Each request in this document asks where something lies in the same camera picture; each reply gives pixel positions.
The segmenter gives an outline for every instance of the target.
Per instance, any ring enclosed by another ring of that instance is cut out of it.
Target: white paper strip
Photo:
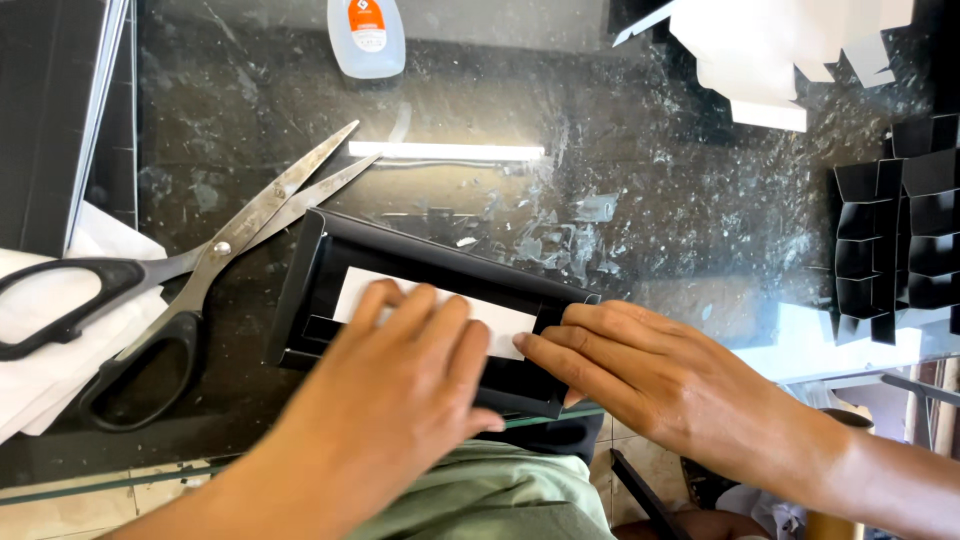
[[[337,299],[333,320],[338,323],[349,322],[353,318],[353,313],[356,311],[357,304],[360,303],[360,298],[367,289],[367,285],[388,278],[394,280],[399,285],[400,290],[405,293],[409,293],[417,286],[415,282],[408,282],[386,274],[350,266],[344,279],[344,286],[340,289],[340,298]],[[437,305],[439,306],[453,295],[454,293],[450,291],[437,289]],[[514,347],[513,338],[515,334],[522,331],[533,331],[534,325],[537,323],[537,316],[469,296],[464,296],[464,300],[470,304],[470,318],[482,321],[490,328],[490,346],[487,349],[487,354],[523,360],[523,355]],[[385,309],[382,320],[385,321],[391,312],[391,309]]]

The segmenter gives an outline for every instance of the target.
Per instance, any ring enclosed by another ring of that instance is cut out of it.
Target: hand
[[[518,336],[517,348],[570,394],[721,475],[787,496],[845,444],[839,424],[690,326],[618,301],[571,305],[562,324]]]
[[[203,489],[117,538],[337,538],[371,518],[437,460],[483,430],[473,407],[489,331],[455,296],[368,287],[352,321],[252,451]],[[385,306],[397,306],[383,324]]]

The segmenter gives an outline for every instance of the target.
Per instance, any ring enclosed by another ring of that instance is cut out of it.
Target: black scissor handle
[[[110,359],[104,362],[100,366],[100,371],[97,373],[96,378],[87,386],[80,398],[80,415],[84,421],[98,430],[122,433],[139,430],[166,412],[166,410],[183,395],[183,392],[186,391],[197,370],[197,356],[200,350],[200,324],[203,321],[204,319],[199,312],[180,311],[128,356],[125,356],[121,360]],[[131,424],[114,424],[100,416],[94,409],[94,402],[106,393],[110,387],[120,379],[124,372],[130,369],[136,362],[150,361],[150,358],[142,357],[150,353],[155,354],[156,348],[154,346],[161,341],[177,341],[186,349],[186,370],[184,371],[180,385],[170,399],[146,418]]]
[[[100,279],[100,292],[19,343],[0,341],[0,360],[19,360],[47,343],[69,343],[80,337],[78,326],[87,316],[143,282],[146,276],[139,262],[127,258],[62,258],[28,266],[0,278],[0,293],[21,280],[58,268],[83,268],[93,272]]]

